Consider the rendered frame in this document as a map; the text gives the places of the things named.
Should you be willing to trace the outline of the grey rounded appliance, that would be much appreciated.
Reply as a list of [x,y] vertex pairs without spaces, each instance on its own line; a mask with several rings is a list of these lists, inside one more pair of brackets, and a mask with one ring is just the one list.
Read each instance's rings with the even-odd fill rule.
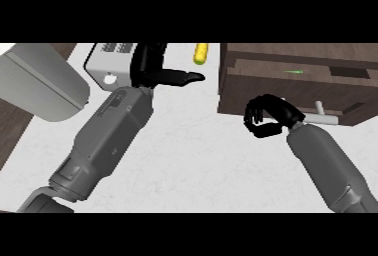
[[69,119],[90,87],[48,43],[0,43],[0,98],[48,122]]

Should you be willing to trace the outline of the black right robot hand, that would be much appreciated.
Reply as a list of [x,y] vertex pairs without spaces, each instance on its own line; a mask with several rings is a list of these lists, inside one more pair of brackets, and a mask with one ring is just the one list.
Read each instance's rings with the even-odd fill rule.
[[[262,112],[267,112],[276,123],[262,121]],[[282,133],[282,127],[292,128],[302,122],[305,115],[282,98],[264,94],[248,101],[243,114],[243,125],[257,138],[265,138]]]

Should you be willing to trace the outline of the yellow corn cob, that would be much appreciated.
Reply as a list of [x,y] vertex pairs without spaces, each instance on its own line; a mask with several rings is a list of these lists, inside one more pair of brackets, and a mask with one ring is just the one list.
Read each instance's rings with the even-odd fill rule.
[[193,63],[196,65],[202,65],[205,63],[206,54],[208,54],[208,44],[198,43],[195,47],[195,53],[193,53]]

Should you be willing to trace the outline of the dark wooden drawer cabinet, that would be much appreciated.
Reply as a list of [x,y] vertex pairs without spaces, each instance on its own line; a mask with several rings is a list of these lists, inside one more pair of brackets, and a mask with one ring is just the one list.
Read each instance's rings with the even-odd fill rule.
[[262,94],[310,113],[320,101],[338,125],[367,121],[378,116],[378,43],[223,43],[217,112],[240,115]]

